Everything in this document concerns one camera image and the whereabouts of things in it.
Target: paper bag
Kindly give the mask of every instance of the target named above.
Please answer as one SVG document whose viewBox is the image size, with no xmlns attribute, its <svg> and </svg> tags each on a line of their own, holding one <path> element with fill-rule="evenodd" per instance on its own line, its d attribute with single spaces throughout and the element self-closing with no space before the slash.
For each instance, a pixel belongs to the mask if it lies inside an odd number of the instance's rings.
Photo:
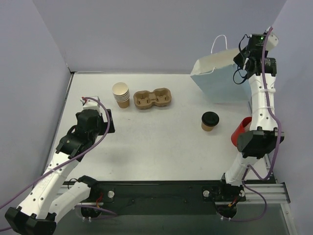
<svg viewBox="0 0 313 235">
<path fill-rule="evenodd" d="M 191 78 L 207 95 L 211 102 L 230 103 L 249 101 L 251 90 L 248 81 L 241 85 L 237 85 L 233 82 L 233 74 L 237 70 L 237 65 L 233 62 L 233 58 L 238 53 L 238 48 L 226 49 L 196 61 L 190 74 Z M 235 74 L 234 79 L 236 82 L 242 81 L 239 72 Z"/>
</svg>

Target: red cup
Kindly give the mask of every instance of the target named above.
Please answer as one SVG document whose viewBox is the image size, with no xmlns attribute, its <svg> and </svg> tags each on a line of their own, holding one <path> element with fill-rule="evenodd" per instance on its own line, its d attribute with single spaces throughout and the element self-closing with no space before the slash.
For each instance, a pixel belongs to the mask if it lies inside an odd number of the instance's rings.
<svg viewBox="0 0 313 235">
<path fill-rule="evenodd" d="M 231 135 L 231 142 L 235 147 L 237 147 L 237 139 L 241 133 L 245 132 L 245 127 L 252 121 L 252 117 L 246 117 L 240 125 L 237 127 L 235 132 Z"/>
</svg>

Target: black lid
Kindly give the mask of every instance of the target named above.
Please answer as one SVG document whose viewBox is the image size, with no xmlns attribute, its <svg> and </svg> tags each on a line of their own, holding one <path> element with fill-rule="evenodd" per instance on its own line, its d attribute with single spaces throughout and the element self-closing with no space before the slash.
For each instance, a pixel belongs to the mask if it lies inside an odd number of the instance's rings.
<svg viewBox="0 0 313 235">
<path fill-rule="evenodd" d="M 206 112 L 202 115 L 202 122 L 206 126 L 216 126 L 219 121 L 219 116 L 214 112 Z"/>
</svg>

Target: tabletop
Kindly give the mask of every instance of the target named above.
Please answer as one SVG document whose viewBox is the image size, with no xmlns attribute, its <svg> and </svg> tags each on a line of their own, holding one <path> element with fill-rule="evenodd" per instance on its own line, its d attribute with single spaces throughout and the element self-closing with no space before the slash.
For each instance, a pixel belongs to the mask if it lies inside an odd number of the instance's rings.
<svg viewBox="0 0 313 235">
<path fill-rule="evenodd" d="M 117 82 L 129 86 L 131 105 L 126 109 L 119 108 L 113 97 L 112 86 Z M 164 87 L 172 94 L 169 106 L 148 110 L 135 107 L 135 92 Z M 75 114 L 82 111 L 82 96 L 99 96 L 112 111 L 116 132 L 108 134 L 86 154 L 67 179 L 88 175 L 103 181 L 219 180 L 238 153 L 230 136 L 249 116 L 247 103 L 210 102 L 186 74 L 76 73 L 54 148 L 76 124 Z M 211 132 L 201 128 L 201 117 L 207 111 L 220 117 Z M 255 169 L 261 176 L 266 175 L 263 159 L 255 164 Z M 250 172 L 247 179 L 257 178 Z"/>
</svg>

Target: cardboard cup holder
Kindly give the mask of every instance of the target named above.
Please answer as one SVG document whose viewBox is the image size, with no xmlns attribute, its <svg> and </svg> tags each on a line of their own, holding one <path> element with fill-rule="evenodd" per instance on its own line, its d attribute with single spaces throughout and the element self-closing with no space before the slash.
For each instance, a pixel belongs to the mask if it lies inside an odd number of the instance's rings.
<svg viewBox="0 0 313 235">
<path fill-rule="evenodd" d="M 155 89 L 150 91 L 139 91 L 134 94 L 135 106 L 139 109 L 149 109 L 153 105 L 164 107 L 171 103 L 171 92 L 167 88 Z"/>
</svg>

